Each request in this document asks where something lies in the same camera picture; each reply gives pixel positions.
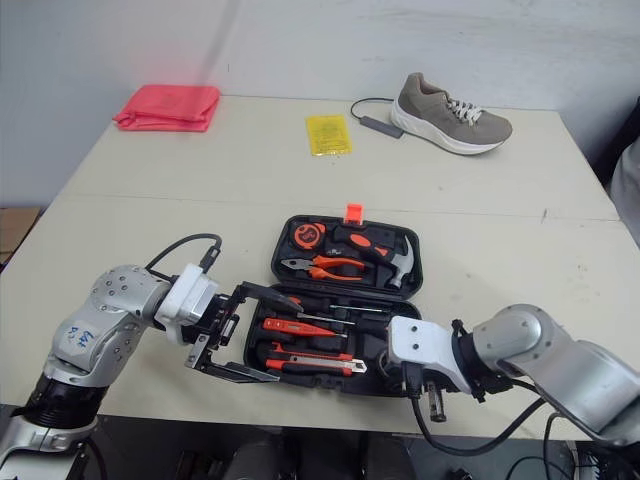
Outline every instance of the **black tool case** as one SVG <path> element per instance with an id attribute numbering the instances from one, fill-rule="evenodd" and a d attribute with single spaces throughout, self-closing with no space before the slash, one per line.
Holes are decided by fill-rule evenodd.
<path id="1" fill-rule="evenodd" d="M 312 235 L 312 247 L 296 246 L 294 233 L 303 225 L 323 225 L 324 232 L 318 240 Z M 381 263 L 372 252 L 356 248 L 345 239 L 345 234 L 365 235 L 373 246 L 381 251 L 390 249 L 402 255 L 407 254 L 406 241 L 413 249 L 413 267 L 404 276 L 400 289 L 389 285 L 395 268 Z M 357 277 L 360 281 L 335 280 L 332 278 L 312 279 L 306 270 L 292 270 L 282 264 L 285 259 L 311 260 L 315 256 L 346 257 L 364 263 L 364 271 L 353 265 L 328 268 L 329 272 L 340 276 Z M 346 224 L 343 219 L 316 215 L 298 215 L 287 220 L 278 239 L 271 269 L 281 283 L 273 285 L 276 290 L 302 300 L 305 314 L 331 317 L 335 320 L 353 322 L 348 325 L 338 322 L 300 319 L 291 314 L 275 312 L 262 302 L 258 304 L 251 320 L 244 350 L 246 365 L 280 377 L 281 382 L 306 386 L 336 388 L 345 393 L 360 395 L 404 396 L 397 372 L 389 372 L 386 362 L 387 324 L 395 315 L 420 318 L 420 312 L 407 301 L 422 285 L 422 267 L 418 236 L 408 228 L 376 222 L 362 222 L 361 225 Z M 367 307 L 384 310 L 385 313 L 331 308 L 330 305 Z M 338 334 L 335 337 L 302 337 L 290 333 L 266 330 L 265 318 L 291 320 L 311 324 Z M 295 365 L 282 369 L 267 368 L 266 359 L 274 355 L 277 345 L 287 352 L 302 352 L 319 355 L 352 355 L 366 364 L 365 373 L 353 372 L 350 376 L 339 374 L 335 369 Z"/>

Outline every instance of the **tool case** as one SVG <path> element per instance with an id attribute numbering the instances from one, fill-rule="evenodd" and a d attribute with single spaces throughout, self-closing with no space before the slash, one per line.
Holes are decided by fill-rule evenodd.
<path id="1" fill-rule="evenodd" d="M 409 250 L 413 262 L 407 267 Z M 392 284 L 395 254 L 410 268 L 400 288 Z M 415 232 L 354 220 L 349 211 L 346 219 L 297 215 L 282 230 L 271 269 L 280 281 L 272 288 L 301 303 L 305 315 L 323 318 L 300 318 L 258 303 L 245 343 L 246 365 L 305 387 L 404 396 L 397 367 L 387 362 L 386 328 L 395 315 L 420 318 L 407 301 L 423 278 Z"/>

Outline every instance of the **red cloth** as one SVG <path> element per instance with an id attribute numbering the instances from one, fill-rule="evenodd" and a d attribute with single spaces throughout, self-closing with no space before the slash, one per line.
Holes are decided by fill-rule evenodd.
<path id="1" fill-rule="evenodd" d="M 204 132 L 219 98 L 216 87 L 145 85 L 113 120 L 120 130 Z"/>

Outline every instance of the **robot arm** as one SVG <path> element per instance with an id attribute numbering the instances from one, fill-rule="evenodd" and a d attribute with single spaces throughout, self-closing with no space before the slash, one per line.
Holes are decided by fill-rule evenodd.
<path id="1" fill-rule="evenodd" d="M 16 450 L 64 452 L 89 437 L 102 398 L 148 327 L 164 330 L 173 343 L 194 344 L 185 362 L 189 368 L 239 383 L 278 380 L 233 362 L 215 364 L 212 353 L 229 342 L 239 319 L 235 310 L 247 297 L 279 309 L 302 309 L 277 291 L 248 282 L 231 296 L 218 294 L 217 283 L 205 275 L 215 256 L 210 249 L 204 268 L 203 262 L 189 264 L 173 278 L 124 265 L 96 280 L 85 303 L 56 330 L 26 406 L 13 412 L 0 438 L 0 472 Z"/>
<path id="2" fill-rule="evenodd" d="M 550 405 L 594 440 L 613 448 L 640 442 L 638 373 L 604 348 L 573 340 L 540 308 L 513 305 L 472 333 L 461 322 L 457 329 L 461 334 L 452 337 L 432 322 L 394 317 L 390 323 L 389 359 L 423 366 L 432 420 L 445 419 L 442 388 L 483 401 L 485 392 L 504 391 L 510 379 L 526 375 Z"/>

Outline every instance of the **table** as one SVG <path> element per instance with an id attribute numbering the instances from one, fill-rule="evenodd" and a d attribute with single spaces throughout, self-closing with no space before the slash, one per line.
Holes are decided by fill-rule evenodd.
<path id="1" fill-rule="evenodd" d="M 512 138 L 481 157 L 426 141 L 396 140 L 348 120 L 354 151 L 312 157 L 304 118 L 344 113 L 335 101 L 223 97 L 205 134 L 129 133 L 107 127 L 0 277 L 0 400 L 22 404 L 58 324 L 104 270 L 144 264 L 184 235 L 222 235 L 210 272 L 230 293 L 242 280 L 272 284 L 282 225 L 292 215 L 342 215 L 365 205 L 369 220 L 420 236 L 423 317 L 448 325 L 490 318 L 518 302 L 547 310 L 574 336 L 640 368 L 640 254 L 615 208 L 554 112 L 496 110 Z M 384 114 L 384 106 L 367 107 Z M 185 246 L 162 265 L 199 258 Z M 255 303 L 219 361 L 242 358 Z M 149 330 L 102 413 L 188 421 L 417 432 L 409 402 L 284 384 L 234 385 L 183 367 L 189 347 Z M 534 396 L 512 390 L 483 405 L 445 395 L 436 434 L 494 436 Z M 515 433 L 540 438 L 549 409 Z M 557 422 L 556 438 L 584 438 Z"/>

